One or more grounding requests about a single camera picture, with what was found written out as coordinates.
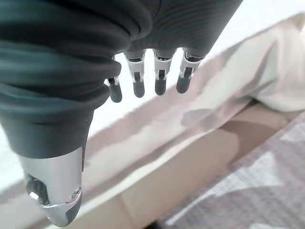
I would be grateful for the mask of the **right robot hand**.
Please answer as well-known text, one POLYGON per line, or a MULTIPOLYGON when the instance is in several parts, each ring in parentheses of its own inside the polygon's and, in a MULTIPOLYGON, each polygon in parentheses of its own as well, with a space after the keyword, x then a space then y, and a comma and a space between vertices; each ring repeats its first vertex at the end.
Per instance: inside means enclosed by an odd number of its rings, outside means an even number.
POLYGON ((69 225, 94 110, 122 93, 123 53, 133 91, 144 95, 144 55, 154 52, 155 92, 184 56, 176 89, 193 73, 240 6, 239 0, 3 0, 0 3, 0 123, 48 220, 69 225))

